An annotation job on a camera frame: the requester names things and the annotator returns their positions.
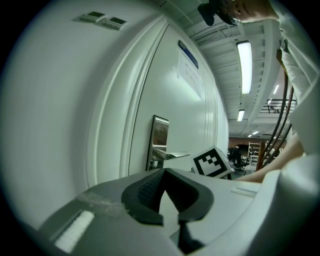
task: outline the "metal door handle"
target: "metal door handle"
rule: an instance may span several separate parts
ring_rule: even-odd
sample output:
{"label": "metal door handle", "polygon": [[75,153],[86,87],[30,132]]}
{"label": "metal door handle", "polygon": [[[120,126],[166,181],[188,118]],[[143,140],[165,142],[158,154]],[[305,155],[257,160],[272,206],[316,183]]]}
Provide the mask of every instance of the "metal door handle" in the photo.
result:
{"label": "metal door handle", "polygon": [[146,171],[163,168],[165,160],[177,159],[191,155],[188,151],[167,152],[169,121],[153,116]]}
{"label": "metal door handle", "polygon": [[157,147],[152,148],[152,159],[155,161],[183,158],[183,157],[190,156],[190,155],[191,154],[188,151],[170,152],[169,153],[169,152],[161,150],[160,148],[157,148]]}

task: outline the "sign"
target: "sign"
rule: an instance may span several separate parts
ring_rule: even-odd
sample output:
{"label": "sign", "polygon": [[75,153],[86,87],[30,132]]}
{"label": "sign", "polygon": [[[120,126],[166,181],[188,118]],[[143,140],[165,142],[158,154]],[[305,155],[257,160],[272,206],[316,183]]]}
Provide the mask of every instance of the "sign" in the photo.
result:
{"label": "sign", "polygon": [[181,52],[179,53],[177,77],[181,77],[201,98],[201,77],[195,69],[195,64],[188,60]]}

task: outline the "black device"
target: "black device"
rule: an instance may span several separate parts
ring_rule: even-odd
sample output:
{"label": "black device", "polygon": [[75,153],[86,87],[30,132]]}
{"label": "black device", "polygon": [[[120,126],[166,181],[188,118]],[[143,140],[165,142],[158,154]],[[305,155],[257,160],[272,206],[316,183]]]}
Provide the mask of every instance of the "black device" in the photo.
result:
{"label": "black device", "polygon": [[215,23],[215,15],[218,15],[221,20],[229,25],[235,23],[231,21],[228,15],[222,14],[220,11],[221,3],[219,0],[209,0],[209,3],[202,3],[198,6],[198,11],[208,26]]}

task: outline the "white wall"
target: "white wall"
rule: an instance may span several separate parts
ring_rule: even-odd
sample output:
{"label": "white wall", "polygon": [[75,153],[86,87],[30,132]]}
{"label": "white wall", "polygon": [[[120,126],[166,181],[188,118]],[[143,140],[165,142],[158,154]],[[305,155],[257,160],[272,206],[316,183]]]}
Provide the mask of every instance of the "white wall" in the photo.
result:
{"label": "white wall", "polygon": [[218,136],[216,140],[216,145],[227,156],[229,142],[228,116],[220,92],[218,89],[216,91],[216,99],[218,106]]}
{"label": "white wall", "polygon": [[[90,11],[129,24],[116,31],[77,19]],[[55,1],[19,39],[1,81],[0,161],[9,201],[33,227],[88,188],[95,101],[116,57],[156,15],[133,0]]]}

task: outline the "ceiling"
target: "ceiling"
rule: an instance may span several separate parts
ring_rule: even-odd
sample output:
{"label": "ceiling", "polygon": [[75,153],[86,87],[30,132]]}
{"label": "ceiling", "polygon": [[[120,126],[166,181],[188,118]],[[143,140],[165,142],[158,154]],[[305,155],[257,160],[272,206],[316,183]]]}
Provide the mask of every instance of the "ceiling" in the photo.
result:
{"label": "ceiling", "polygon": [[[180,24],[186,34],[198,45],[216,79],[226,107],[231,137],[247,137],[255,131],[257,136],[269,138],[278,117],[260,116],[267,99],[280,85],[274,99],[281,99],[284,86],[284,70],[276,59],[280,48],[279,23],[264,20],[240,25],[227,25],[215,16],[213,26],[208,26],[197,8],[208,0],[151,0]],[[252,47],[253,76],[251,92],[241,94],[240,61],[236,42],[248,40]],[[244,117],[238,122],[239,110]]]}

